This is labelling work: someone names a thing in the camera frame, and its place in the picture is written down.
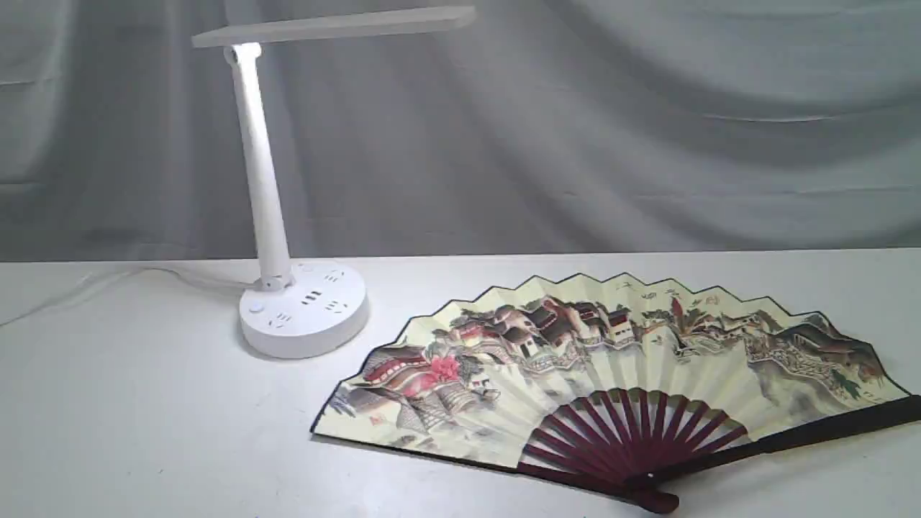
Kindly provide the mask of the painted paper folding fan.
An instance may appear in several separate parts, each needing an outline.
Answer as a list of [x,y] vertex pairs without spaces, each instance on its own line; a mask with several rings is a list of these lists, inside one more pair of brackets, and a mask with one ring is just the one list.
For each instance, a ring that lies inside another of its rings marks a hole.
[[414,316],[310,429],[670,514],[671,480],[918,420],[919,396],[822,312],[624,273]]

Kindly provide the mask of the white desk lamp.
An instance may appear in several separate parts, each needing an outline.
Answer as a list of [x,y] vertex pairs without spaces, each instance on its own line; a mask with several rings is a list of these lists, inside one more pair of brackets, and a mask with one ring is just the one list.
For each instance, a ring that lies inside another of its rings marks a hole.
[[354,268],[290,256],[260,88],[263,46],[448,32],[475,16],[473,6],[436,6],[233,25],[191,39],[195,48],[221,49],[232,73],[259,265],[259,278],[241,294],[240,327],[256,352],[281,360],[322,356],[358,335],[371,314]]

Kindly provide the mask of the grey backdrop cloth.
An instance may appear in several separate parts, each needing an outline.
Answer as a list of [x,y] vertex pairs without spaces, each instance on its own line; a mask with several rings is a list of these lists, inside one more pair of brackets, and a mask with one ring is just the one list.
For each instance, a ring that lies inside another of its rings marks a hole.
[[[193,36],[418,1],[4,1],[2,260],[255,255]],[[917,1],[476,1],[267,44],[296,257],[919,245]]]

